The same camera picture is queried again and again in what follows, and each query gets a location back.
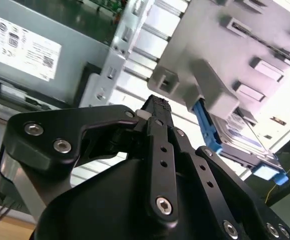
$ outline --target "metal bracket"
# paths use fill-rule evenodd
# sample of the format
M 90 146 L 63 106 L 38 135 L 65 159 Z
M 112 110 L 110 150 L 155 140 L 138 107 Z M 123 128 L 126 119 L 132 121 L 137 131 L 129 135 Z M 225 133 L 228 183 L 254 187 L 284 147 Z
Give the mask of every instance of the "metal bracket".
M 102 71 L 100 75 L 91 76 L 79 107 L 103 106 L 108 103 L 154 2 L 155 0 L 128 1 Z

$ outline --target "blue plastic clip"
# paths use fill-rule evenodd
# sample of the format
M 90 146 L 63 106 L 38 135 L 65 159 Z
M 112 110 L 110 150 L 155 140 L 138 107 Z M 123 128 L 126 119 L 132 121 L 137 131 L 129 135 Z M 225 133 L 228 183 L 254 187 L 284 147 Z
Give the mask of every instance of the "blue plastic clip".
M 281 186 L 285 182 L 288 181 L 287 173 L 285 172 L 285 170 L 281 170 L 281 171 L 279 171 L 278 174 L 276 174 L 273 177 L 273 180 L 278 186 Z
M 194 113 L 198 119 L 200 131 L 203 135 L 206 146 L 219 154 L 222 151 L 222 146 L 216 141 L 214 134 L 217 133 L 214 125 L 209 124 L 205 111 L 200 101 L 193 107 Z

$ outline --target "silver screw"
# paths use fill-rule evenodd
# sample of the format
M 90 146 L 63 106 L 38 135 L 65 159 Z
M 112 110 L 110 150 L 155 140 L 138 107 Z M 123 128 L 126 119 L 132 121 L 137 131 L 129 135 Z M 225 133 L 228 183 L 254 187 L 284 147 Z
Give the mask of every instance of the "silver screw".
M 277 232 L 277 230 L 272 226 L 272 224 L 270 223 L 267 223 L 267 229 L 268 231 L 275 237 L 275 238 L 278 238 L 279 237 L 279 234 Z
M 133 115 L 131 112 L 129 112 L 129 111 L 125 112 L 125 114 L 126 114 L 128 117 L 130 117 L 130 118 L 133 118 L 133 117 L 134 117 L 134 115 Z
M 282 226 L 282 225 L 279 225 L 278 226 L 279 227 L 279 229 L 281 230 L 281 232 L 288 238 L 288 239 L 290 239 L 290 235 L 289 235 L 289 233 L 287 232 L 287 230 Z
M 54 149 L 62 154 L 67 154 L 71 150 L 71 145 L 66 140 L 59 139 L 54 142 Z
M 25 126 L 25 132 L 32 136 L 39 136 L 43 134 L 44 129 L 42 126 L 36 123 L 29 123 Z
M 160 126 L 163 126 L 163 125 L 164 125 L 164 124 L 162 123 L 161 120 L 156 119 L 155 122 L 156 122 L 158 125 L 160 125 Z
M 100 100 L 100 101 L 101 101 L 102 99 L 106 99 L 106 97 L 104 96 L 104 94 L 103 94 L 102 92 L 99 93 L 99 94 L 97 94 L 96 97 L 97 97 L 97 99 Z
M 213 153 L 208 149 L 205 149 L 205 153 L 207 153 L 207 155 L 209 155 L 209 156 L 213 156 Z
M 223 227 L 225 229 L 225 232 L 232 238 L 232 239 L 238 239 L 238 232 L 236 228 L 231 224 L 229 221 L 225 220 L 223 223 Z
M 172 207 L 171 207 L 170 202 L 166 198 L 164 198 L 164 197 L 157 198 L 156 205 L 162 214 L 164 214 L 164 215 L 171 214 Z
M 179 135 L 181 135 L 182 137 L 185 136 L 185 133 L 182 130 L 180 130 L 180 129 L 177 129 L 177 133 Z

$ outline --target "mounting hole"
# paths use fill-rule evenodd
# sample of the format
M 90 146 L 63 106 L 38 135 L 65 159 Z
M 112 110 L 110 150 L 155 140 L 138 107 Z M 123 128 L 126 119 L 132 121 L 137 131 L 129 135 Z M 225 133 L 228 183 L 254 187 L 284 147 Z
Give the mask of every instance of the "mounting hole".
M 211 188 L 214 187 L 214 184 L 212 184 L 210 181 L 207 182 L 207 185 L 210 186 Z
M 160 161 L 160 165 L 162 165 L 164 168 L 168 167 L 168 164 L 165 161 Z

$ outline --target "barcode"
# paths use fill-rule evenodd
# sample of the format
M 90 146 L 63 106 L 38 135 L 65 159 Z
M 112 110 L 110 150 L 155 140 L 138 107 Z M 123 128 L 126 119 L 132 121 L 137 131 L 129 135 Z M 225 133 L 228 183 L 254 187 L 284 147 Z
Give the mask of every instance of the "barcode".
M 9 44 L 15 48 L 18 47 L 18 41 L 14 38 L 11 38 L 11 37 L 9 38 Z
M 18 47 L 19 37 L 13 33 L 9 33 L 9 44 L 15 48 Z
M 50 69 L 54 66 L 54 60 L 50 57 L 44 56 L 44 66 L 49 67 Z

